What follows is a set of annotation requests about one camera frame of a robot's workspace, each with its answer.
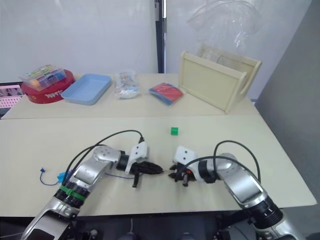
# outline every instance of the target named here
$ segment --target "green band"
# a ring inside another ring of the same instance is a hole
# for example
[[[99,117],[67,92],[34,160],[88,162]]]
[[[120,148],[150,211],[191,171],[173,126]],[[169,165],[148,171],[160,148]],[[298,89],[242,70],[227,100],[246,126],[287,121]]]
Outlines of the green band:
[[[86,198],[84,197],[84,196],[82,196],[82,195],[80,195],[79,193],[76,193],[76,192],[74,192],[72,189],[70,189],[70,188],[67,188],[67,187],[65,187],[65,186],[60,186],[60,189],[62,190],[62,191],[64,191],[68,196],[73,196],[73,197],[75,197],[75,198],[77,198],[77,199],[80,199],[80,200],[82,200],[82,201],[85,201],[86,200]]]

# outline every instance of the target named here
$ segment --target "white table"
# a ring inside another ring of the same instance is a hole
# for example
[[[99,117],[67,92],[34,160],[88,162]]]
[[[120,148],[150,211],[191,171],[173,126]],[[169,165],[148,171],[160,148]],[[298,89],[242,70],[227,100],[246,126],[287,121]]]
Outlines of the white table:
[[[3,119],[224,115],[222,110],[190,94],[185,94],[174,105],[167,106],[148,93],[148,89],[163,82],[177,86],[177,74],[138,74],[137,79],[140,82],[142,94],[136,98],[117,99],[114,84],[96,104],[91,106],[65,100],[50,104],[36,104],[24,96]],[[258,111],[247,98],[229,113],[229,115],[257,114],[259,114]]]
[[[189,97],[192,96],[184,96],[180,100],[181,104]],[[132,99],[123,102],[131,105],[126,106],[130,109],[135,101]],[[200,103],[203,103],[204,108],[208,107],[202,101],[199,102],[199,107]],[[211,114],[196,115],[200,110],[182,112],[180,107],[173,105],[169,110],[164,110],[167,111],[167,115],[163,113],[162,116],[131,117],[93,117],[92,114],[90,117],[83,113],[72,117],[65,114],[65,106],[69,103],[61,101],[60,104],[61,111],[53,104],[47,105],[47,113],[50,110],[56,111],[58,116],[55,118],[44,118],[40,110],[35,111],[29,107],[33,113],[38,113],[37,118],[33,116],[28,119],[31,116],[25,117],[24,114],[27,113],[20,114],[13,108],[11,113],[16,113],[16,117],[20,119],[0,120],[0,216],[35,216],[59,187],[40,183],[42,167],[46,169],[43,180],[48,183],[55,182],[57,174],[65,170],[79,151],[105,136],[125,129],[137,129],[143,133],[150,147],[149,161],[161,165],[164,170],[168,170],[172,165],[174,153],[179,145],[196,151],[199,156],[209,156],[213,154],[214,146],[218,142],[227,139],[239,141],[256,155],[261,168],[262,184],[280,208],[316,204],[302,177],[251,104],[238,114],[229,115],[224,115],[223,112],[218,114],[219,110],[213,106],[210,106],[213,108]],[[76,104],[72,106],[78,109],[83,107]],[[152,110],[140,110],[140,114],[150,111]],[[178,136],[170,135],[171,127],[179,128]],[[106,143],[115,149],[128,152],[137,141],[137,135],[125,133],[111,138]],[[218,151],[223,152],[234,154],[240,162],[256,172],[254,161],[241,147],[227,143]],[[133,180],[108,176],[101,180],[88,197],[80,215],[239,209],[221,181],[214,184],[191,182],[189,187],[183,187],[181,182],[175,183],[170,179],[168,173],[166,171],[162,175],[143,175],[137,189],[132,188]]]

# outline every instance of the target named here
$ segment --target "blue wire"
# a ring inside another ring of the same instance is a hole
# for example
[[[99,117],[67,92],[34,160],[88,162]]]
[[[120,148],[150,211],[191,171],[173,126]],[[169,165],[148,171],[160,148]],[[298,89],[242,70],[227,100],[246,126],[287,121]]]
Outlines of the blue wire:
[[[59,183],[59,181],[57,181],[55,184],[47,184],[47,183],[44,183],[44,181],[42,181],[41,177],[42,177],[42,174],[44,173],[44,171],[41,171],[41,174],[40,174],[40,182],[43,184],[43,185],[46,185],[46,186],[55,186]]]
[[[111,176],[111,177],[117,177],[117,178],[121,178],[121,179],[135,179],[134,177],[127,177],[127,176],[118,176],[118,175],[113,175],[110,173],[104,173],[105,175]]]

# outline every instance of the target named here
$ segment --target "green cube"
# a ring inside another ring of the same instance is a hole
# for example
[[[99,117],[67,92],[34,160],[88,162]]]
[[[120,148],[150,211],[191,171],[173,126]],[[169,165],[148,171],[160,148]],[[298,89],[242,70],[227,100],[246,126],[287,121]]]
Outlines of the green cube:
[[[171,128],[171,135],[174,135],[174,136],[178,135],[178,128],[177,127],[172,127]]]

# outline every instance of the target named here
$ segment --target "red round container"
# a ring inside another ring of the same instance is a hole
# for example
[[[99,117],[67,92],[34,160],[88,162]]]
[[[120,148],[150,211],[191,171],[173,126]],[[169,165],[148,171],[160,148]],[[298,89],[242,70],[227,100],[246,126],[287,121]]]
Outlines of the red round container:
[[[69,70],[64,70],[66,78],[60,80],[51,86],[37,91],[26,84],[22,84],[21,88],[31,102],[36,104],[50,104],[62,100],[61,93],[75,82],[74,75]]]

